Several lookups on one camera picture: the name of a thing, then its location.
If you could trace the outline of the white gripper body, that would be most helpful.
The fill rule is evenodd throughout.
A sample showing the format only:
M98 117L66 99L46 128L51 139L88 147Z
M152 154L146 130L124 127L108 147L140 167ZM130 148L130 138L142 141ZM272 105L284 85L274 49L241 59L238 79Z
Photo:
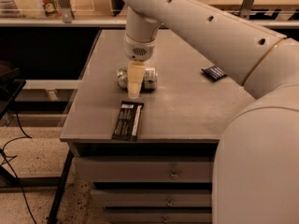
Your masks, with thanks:
M124 51L132 61L147 61L153 54L155 44L156 36L139 34L124 36Z

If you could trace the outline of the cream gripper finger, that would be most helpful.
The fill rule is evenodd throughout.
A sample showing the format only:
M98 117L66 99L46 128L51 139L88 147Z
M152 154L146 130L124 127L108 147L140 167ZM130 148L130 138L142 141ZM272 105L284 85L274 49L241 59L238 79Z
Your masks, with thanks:
M128 77L128 97L130 99L136 99L139 97L143 77L145 74L146 66L143 62L131 61L128 64L127 77Z

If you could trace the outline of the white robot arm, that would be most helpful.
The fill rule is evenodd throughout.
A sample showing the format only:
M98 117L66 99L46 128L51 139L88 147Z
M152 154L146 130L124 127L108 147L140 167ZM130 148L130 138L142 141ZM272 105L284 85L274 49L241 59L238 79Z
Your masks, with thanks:
M124 2L128 53L164 24L255 99L221 135L213 224L299 224L297 42L199 1Z

